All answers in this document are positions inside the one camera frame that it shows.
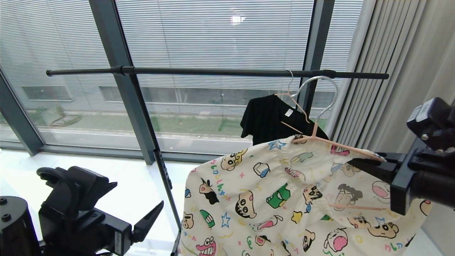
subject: clothes hanger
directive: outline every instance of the clothes hanger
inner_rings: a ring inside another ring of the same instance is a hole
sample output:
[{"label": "clothes hanger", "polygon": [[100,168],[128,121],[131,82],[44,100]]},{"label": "clothes hanger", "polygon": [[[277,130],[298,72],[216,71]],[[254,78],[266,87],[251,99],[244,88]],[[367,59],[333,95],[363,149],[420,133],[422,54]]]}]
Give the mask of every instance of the clothes hanger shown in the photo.
[{"label": "clothes hanger", "polygon": [[[291,87],[291,83],[292,83],[292,81],[294,80],[294,74],[293,74],[292,71],[290,71],[289,69],[285,69],[285,70],[289,71],[289,73],[291,73],[291,76],[292,76],[291,82],[289,82],[289,84],[288,84],[288,92],[286,92],[286,93],[276,93],[275,95],[277,95],[277,96],[279,96],[279,95],[288,95],[288,96],[291,98],[291,100],[295,103],[295,105],[297,105],[297,107],[298,107],[298,108],[303,112],[303,114],[305,115],[305,121],[306,121],[307,123],[310,123],[310,121],[308,121],[308,116],[307,116],[307,113],[305,112],[305,110],[303,110],[303,108],[297,103],[297,101],[294,100],[294,96],[296,96],[297,94],[291,95],[291,92],[290,92],[290,90],[289,90],[290,87]],[[286,126],[288,126],[288,127],[291,128],[292,130],[297,131],[297,132],[299,132],[300,134],[303,134],[301,131],[297,130],[296,128],[294,128],[294,127],[292,127],[292,126],[290,126],[290,125],[288,125],[287,123],[285,123],[285,122],[283,122],[283,121],[281,121],[281,123],[284,124],[284,125],[286,125]]]},{"label": "clothes hanger", "polygon": [[304,143],[308,140],[318,140],[318,141],[323,141],[323,142],[326,142],[328,144],[331,144],[331,145],[334,145],[334,146],[337,146],[337,147],[340,147],[340,148],[344,148],[344,149],[347,149],[347,150],[350,150],[350,151],[354,151],[356,153],[359,153],[359,154],[362,154],[364,156],[367,156],[371,159],[374,159],[374,160],[377,160],[377,161],[381,161],[383,162],[384,159],[382,158],[379,158],[377,157],[376,155],[374,154],[371,154],[371,153],[368,153],[368,152],[365,152],[361,149],[358,149],[358,148],[354,148],[354,147],[350,147],[350,146],[346,146],[346,145],[343,145],[343,144],[340,144],[340,143],[337,143],[337,142],[333,142],[331,140],[328,140],[328,139],[323,139],[323,138],[320,138],[320,137],[316,137],[316,131],[318,130],[318,122],[319,122],[319,119],[321,118],[322,114],[324,114],[327,110],[329,110],[335,103],[336,99],[337,99],[337,94],[338,94],[338,86],[337,84],[335,83],[335,81],[330,78],[330,77],[325,77],[325,76],[316,76],[316,77],[312,77],[308,80],[306,80],[302,86],[299,88],[299,91],[305,87],[305,85],[307,85],[308,83],[314,81],[314,80],[318,80],[318,79],[324,79],[324,80],[327,80],[329,82],[331,82],[334,87],[335,87],[335,95],[334,95],[334,100],[318,115],[318,118],[316,119],[316,121],[314,122],[314,127],[313,127],[313,134],[311,136],[305,136],[304,135],[304,138],[298,138],[298,139],[294,139],[292,142],[293,143]]}]

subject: gray metal window mullion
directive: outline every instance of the gray metal window mullion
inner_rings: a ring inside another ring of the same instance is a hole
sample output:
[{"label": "gray metal window mullion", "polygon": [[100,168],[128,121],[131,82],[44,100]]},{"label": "gray metal window mullion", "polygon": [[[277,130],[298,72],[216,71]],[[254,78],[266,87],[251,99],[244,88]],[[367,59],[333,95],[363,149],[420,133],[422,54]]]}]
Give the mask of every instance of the gray metal window mullion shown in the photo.
[{"label": "gray metal window mullion", "polygon": [[[133,61],[126,43],[116,2],[114,0],[89,0],[93,17],[106,52],[109,65],[133,66]],[[130,119],[139,147],[147,164],[163,164],[161,159],[155,159],[154,152],[159,151],[158,140],[147,111],[145,100],[136,75],[114,76],[126,112]],[[167,195],[169,204],[164,205],[164,211],[175,235],[181,230],[181,223],[171,193],[171,183],[165,168],[160,169],[161,181],[153,179],[161,197]]]},{"label": "gray metal window mullion", "polygon": [[[324,55],[325,42],[329,33],[330,21],[334,10],[335,1],[316,0],[313,4],[311,15],[310,31],[308,34],[307,48],[303,61],[303,70],[319,70],[321,68],[322,57]],[[309,77],[300,79],[300,86]],[[311,105],[313,104],[314,93],[316,91],[317,80],[311,82],[306,88],[300,91],[297,102],[310,115]]]},{"label": "gray metal window mullion", "polygon": [[11,126],[24,149],[34,156],[44,145],[41,134],[28,118],[25,108],[0,67],[0,112]]}]

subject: black horizontal rod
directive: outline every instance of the black horizontal rod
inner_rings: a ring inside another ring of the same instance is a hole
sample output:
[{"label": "black horizontal rod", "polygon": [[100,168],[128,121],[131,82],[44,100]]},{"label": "black horizontal rod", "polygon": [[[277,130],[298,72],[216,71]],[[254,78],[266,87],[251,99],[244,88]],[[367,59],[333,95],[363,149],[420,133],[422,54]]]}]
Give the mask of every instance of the black horizontal rod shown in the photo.
[{"label": "black horizontal rod", "polygon": [[[356,73],[336,72],[333,70],[301,71],[292,70],[294,77],[315,77],[326,76],[330,78],[363,78],[363,79],[388,79],[388,74],[381,73]],[[116,66],[99,69],[67,69],[47,70],[46,75],[82,75],[82,74],[104,74],[114,75],[130,74],[161,74],[161,75],[205,75],[205,76],[243,76],[243,77],[291,77],[287,70],[274,69],[233,69],[233,68],[174,68],[174,67],[126,67]]]}]

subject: black t-shirt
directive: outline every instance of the black t-shirt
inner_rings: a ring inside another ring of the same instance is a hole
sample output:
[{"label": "black t-shirt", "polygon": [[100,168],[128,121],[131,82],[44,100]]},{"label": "black t-shirt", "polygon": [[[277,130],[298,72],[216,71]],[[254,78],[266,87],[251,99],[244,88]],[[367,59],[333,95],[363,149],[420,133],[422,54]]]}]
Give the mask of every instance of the black t-shirt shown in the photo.
[{"label": "black t-shirt", "polygon": [[[253,136],[253,145],[276,139],[287,138],[298,134],[281,121],[311,136],[314,122],[307,123],[305,115],[289,106],[276,95],[255,98],[248,102],[240,126],[243,128],[241,137]],[[318,127],[316,136],[329,139]]]}]

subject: yellow star print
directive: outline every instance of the yellow star print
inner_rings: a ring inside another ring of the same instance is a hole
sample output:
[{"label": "yellow star print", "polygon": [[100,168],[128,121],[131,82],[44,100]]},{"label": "yellow star print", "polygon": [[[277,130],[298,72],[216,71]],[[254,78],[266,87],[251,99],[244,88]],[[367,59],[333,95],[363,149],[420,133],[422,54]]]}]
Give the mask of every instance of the yellow star print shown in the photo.
[{"label": "yellow star print", "polygon": [[301,211],[295,211],[292,213],[292,218],[291,220],[298,224],[300,222],[300,219],[302,218],[302,212]]}]

